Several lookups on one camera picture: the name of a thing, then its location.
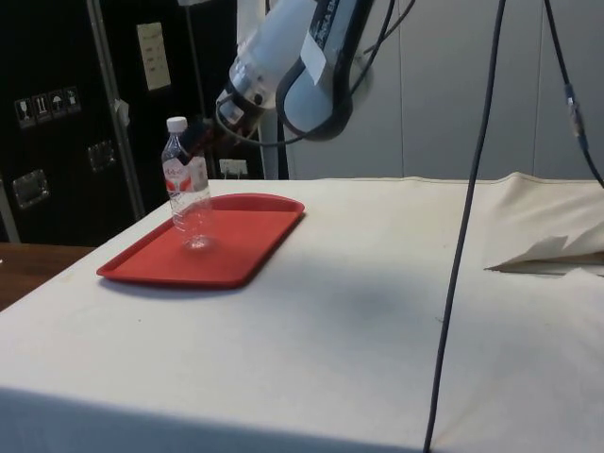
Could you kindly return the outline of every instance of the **power outlet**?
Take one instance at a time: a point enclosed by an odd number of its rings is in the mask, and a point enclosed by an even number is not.
[[[242,159],[220,159],[220,173],[224,177],[248,176],[247,162]]]

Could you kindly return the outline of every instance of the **label on robot arm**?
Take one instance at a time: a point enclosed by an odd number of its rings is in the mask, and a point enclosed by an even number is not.
[[[307,33],[304,44],[302,44],[300,58],[302,58],[310,77],[312,77],[312,81],[315,85],[318,85],[327,68],[327,59],[310,33]]]

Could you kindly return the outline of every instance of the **plastic water bottle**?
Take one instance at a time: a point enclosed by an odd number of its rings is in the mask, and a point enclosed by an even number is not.
[[[187,248],[203,249],[211,244],[212,217],[206,160],[195,156],[183,165],[178,159],[184,153],[179,137],[187,129],[187,119],[170,118],[167,124],[170,139],[161,154],[161,162],[174,225]]]

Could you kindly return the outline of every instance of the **bottle cap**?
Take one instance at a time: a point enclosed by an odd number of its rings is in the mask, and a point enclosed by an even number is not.
[[[184,116],[169,118],[166,123],[168,124],[168,132],[171,134],[182,134],[189,126],[189,123]]]

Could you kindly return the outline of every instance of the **red plastic tray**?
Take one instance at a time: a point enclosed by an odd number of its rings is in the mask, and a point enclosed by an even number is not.
[[[246,285],[304,215],[304,205],[275,195],[245,193],[212,198],[214,244],[182,246],[169,220],[96,273],[149,285],[236,289]]]

